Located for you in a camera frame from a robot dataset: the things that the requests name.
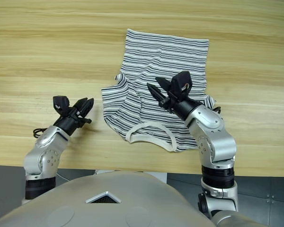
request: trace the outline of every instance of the wooden table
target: wooden table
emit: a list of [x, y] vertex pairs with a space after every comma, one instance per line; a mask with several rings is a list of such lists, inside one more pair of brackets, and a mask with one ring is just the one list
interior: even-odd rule
[[115, 84], [126, 29], [208, 38], [206, 92], [238, 145], [237, 175], [284, 176], [284, 1], [0, 0], [0, 165], [22, 166], [32, 130], [94, 97], [60, 167], [201, 172], [197, 150], [129, 144], [103, 120], [102, 87]]

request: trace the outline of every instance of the striped shirt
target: striped shirt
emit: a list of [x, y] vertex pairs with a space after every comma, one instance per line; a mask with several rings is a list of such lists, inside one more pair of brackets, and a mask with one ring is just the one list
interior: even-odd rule
[[156, 77], [171, 80], [189, 71], [193, 86], [189, 97], [213, 108], [215, 100], [204, 93], [207, 39], [189, 39], [128, 29], [117, 84], [102, 89], [105, 122], [123, 139], [147, 141], [168, 151], [196, 148], [184, 122], [158, 106], [147, 83], [160, 88]]

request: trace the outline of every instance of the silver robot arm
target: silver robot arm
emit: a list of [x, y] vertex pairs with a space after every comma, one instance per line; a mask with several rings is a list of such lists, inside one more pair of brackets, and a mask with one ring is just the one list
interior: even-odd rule
[[185, 120], [199, 146], [202, 164], [199, 210], [212, 218], [220, 210], [238, 211], [237, 183], [234, 181], [236, 142], [226, 131], [223, 118], [205, 107], [198, 106]]
[[26, 171], [26, 203], [56, 186], [60, 156], [66, 149], [70, 136], [77, 128], [85, 123], [91, 123], [84, 118], [94, 104], [94, 99], [83, 98], [73, 107], [69, 107], [66, 96], [54, 96], [53, 106], [60, 117], [47, 129], [35, 129], [37, 139], [34, 148], [25, 156], [24, 169]]
[[198, 195], [199, 210], [208, 218], [221, 210], [238, 211], [233, 171], [236, 142], [226, 131], [223, 118], [202, 103], [188, 98], [192, 87], [188, 71], [180, 72], [170, 82], [159, 77], [156, 80], [168, 97], [154, 85], [147, 84], [152, 96], [159, 106], [185, 121], [198, 144], [203, 174], [203, 193]]

